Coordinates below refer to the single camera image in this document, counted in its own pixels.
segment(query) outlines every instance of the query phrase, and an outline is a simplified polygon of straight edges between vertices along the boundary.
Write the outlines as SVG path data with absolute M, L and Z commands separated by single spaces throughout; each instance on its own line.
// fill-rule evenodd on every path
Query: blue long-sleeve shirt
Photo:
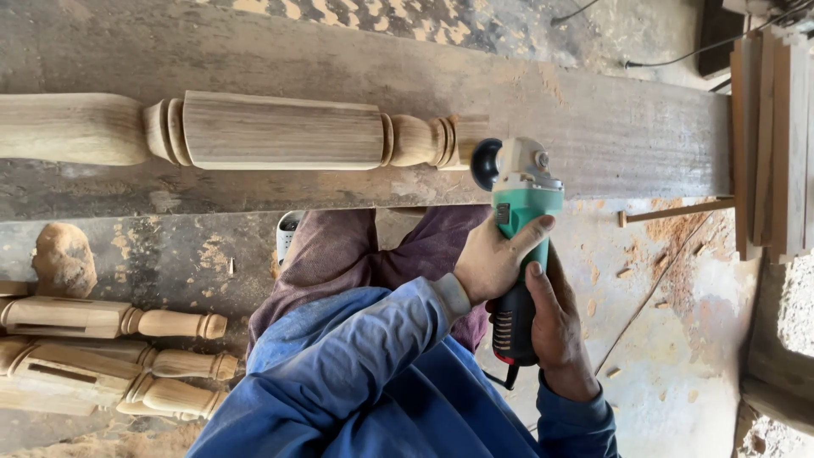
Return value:
M 258 340 L 188 456 L 616 456 L 602 393 L 572 402 L 542 376 L 535 441 L 449 337 L 469 310 L 452 274 L 297 308 Z

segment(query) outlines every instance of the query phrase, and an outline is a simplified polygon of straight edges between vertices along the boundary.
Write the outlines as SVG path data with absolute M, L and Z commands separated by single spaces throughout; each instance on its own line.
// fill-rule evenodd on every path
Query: person's left hand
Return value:
M 517 282 L 520 263 L 554 229 L 554 217 L 532 219 L 511 239 L 506 239 L 495 224 L 492 212 L 473 229 L 455 264 L 453 274 L 461 283 L 472 305 L 506 294 Z

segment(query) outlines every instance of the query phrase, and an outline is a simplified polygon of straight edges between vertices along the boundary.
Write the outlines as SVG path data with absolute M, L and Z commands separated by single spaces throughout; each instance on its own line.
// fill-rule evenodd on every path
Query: shirt sleeve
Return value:
M 549 390 L 541 370 L 539 378 L 537 437 L 543 450 L 573 458 L 619 456 L 613 409 L 601 387 L 596 398 L 578 403 Z
M 283 363 L 246 375 L 188 456 L 316 454 L 470 310 L 453 274 L 402 285 Z

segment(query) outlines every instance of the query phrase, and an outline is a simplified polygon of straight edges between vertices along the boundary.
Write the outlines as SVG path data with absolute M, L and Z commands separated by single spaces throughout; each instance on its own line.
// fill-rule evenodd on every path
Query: fingernail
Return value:
M 551 216 L 550 214 L 547 214 L 543 217 L 541 222 L 543 223 L 543 227 L 545 228 L 545 230 L 550 231 L 554 229 L 554 224 L 557 222 L 557 220 L 554 219 L 554 217 Z
M 535 277 L 543 275 L 543 266 L 537 261 L 532 261 L 532 263 L 528 265 L 528 268 L 532 269 L 532 275 Z

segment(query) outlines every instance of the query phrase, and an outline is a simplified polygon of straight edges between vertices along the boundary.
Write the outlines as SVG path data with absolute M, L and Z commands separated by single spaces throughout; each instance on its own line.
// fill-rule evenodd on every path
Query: person's right hand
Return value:
M 526 286 L 536 307 L 532 344 L 549 388 L 572 401 L 595 398 L 599 394 L 599 382 L 591 371 L 582 340 L 574 290 L 565 279 L 553 244 L 549 244 L 545 273 L 539 262 L 528 264 Z

